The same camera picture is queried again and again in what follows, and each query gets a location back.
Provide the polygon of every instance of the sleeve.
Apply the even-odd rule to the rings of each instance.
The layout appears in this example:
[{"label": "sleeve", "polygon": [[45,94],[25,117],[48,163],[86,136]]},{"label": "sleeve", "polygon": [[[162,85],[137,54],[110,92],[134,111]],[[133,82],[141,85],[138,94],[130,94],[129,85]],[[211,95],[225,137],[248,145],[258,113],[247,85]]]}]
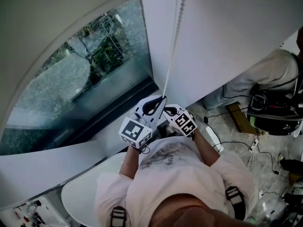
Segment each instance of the sleeve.
[{"label": "sleeve", "polygon": [[211,165],[211,169],[220,174],[227,187],[235,186],[242,192],[246,205],[245,217],[247,217],[258,201],[258,186],[252,173],[234,152],[220,156]]},{"label": "sleeve", "polygon": [[[132,179],[124,175],[114,173],[100,175],[94,210],[101,227],[110,226],[110,215],[114,207],[122,206],[126,209],[125,199],[131,183]],[[127,211],[126,214],[126,226],[130,227],[131,223]]]}]

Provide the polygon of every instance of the wooden block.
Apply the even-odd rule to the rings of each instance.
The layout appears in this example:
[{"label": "wooden block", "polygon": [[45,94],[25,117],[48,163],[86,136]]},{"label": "wooden block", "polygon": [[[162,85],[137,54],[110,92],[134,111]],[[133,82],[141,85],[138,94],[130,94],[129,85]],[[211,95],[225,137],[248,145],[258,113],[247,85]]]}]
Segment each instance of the wooden block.
[{"label": "wooden block", "polygon": [[232,120],[238,128],[238,131],[247,134],[263,135],[263,131],[251,126],[251,124],[247,120],[245,113],[240,110],[239,105],[240,103],[236,102],[226,106],[226,109],[230,113]]}]

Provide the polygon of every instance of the power strip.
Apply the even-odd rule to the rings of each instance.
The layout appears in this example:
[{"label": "power strip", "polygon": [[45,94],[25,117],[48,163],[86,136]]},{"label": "power strip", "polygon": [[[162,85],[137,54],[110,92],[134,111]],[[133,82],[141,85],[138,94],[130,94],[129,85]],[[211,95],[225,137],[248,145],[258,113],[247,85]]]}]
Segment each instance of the power strip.
[{"label": "power strip", "polygon": [[259,140],[258,139],[254,139],[254,142],[250,146],[251,150],[249,150],[251,153],[255,151],[256,146],[258,145],[258,143],[259,143]]},{"label": "power strip", "polygon": [[215,147],[217,148],[218,152],[222,152],[224,150],[222,144],[220,144],[220,140],[219,138],[216,136],[216,134],[214,133],[214,131],[212,130],[211,127],[207,126],[206,127],[206,131],[209,134],[209,136],[212,138],[213,143],[216,145]]}]

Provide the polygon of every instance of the white t-shirt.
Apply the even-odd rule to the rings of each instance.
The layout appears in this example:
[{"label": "white t-shirt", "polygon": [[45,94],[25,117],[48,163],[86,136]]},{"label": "white t-shirt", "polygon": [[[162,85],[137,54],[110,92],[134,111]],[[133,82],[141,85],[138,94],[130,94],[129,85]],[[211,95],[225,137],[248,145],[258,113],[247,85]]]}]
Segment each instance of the white t-shirt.
[{"label": "white t-shirt", "polygon": [[243,193],[246,216],[258,200],[253,176],[235,153],[220,156],[208,167],[195,143],[183,136],[156,140],[149,148],[149,154],[140,155],[133,180],[119,174],[101,174],[95,202],[101,227],[110,226],[110,214],[116,206],[126,209],[126,226],[148,226],[160,203],[179,193],[191,194],[209,208],[233,217],[226,188],[236,186]]}]

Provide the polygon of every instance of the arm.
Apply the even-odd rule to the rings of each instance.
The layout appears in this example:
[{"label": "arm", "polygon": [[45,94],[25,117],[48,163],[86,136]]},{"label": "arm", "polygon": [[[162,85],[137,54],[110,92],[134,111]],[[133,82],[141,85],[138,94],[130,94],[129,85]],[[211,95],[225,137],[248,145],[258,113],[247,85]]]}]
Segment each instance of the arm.
[{"label": "arm", "polygon": [[199,129],[195,129],[194,131],[194,142],[205,165],[211,166],[219,159],[219,153],[216,152],[215,149],[213,149],[213,147],[207,142]]},{"label": "arm", "polygon": [[132,146],[129,146],[119,174],[134,179],[138,167],[139,151],[134,149]]}]

